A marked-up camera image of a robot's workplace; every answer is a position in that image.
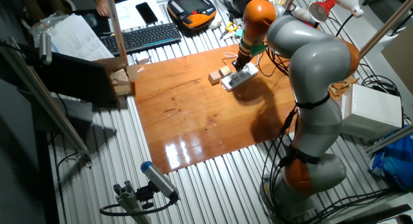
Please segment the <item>person's hand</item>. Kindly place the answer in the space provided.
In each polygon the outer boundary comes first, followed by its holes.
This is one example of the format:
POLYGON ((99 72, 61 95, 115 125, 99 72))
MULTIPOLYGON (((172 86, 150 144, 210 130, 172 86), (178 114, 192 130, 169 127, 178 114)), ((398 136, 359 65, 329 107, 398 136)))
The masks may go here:
POLYGON ((108 5, 105 0, 97 2, 96 11, 101 17, 110 17, 108 5))

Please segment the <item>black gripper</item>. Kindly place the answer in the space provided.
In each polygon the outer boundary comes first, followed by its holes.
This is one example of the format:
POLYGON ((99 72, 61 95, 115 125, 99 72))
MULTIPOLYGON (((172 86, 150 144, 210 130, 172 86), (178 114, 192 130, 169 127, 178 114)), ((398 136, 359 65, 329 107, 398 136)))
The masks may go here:
POLYGON ((236 61, 232 62, 232 65, 236 69, 236 71, 240 72, 247 63, 249 63, 252 59, 250 52, 244 52, 242 50, 238 51, 238 57, 236 61))

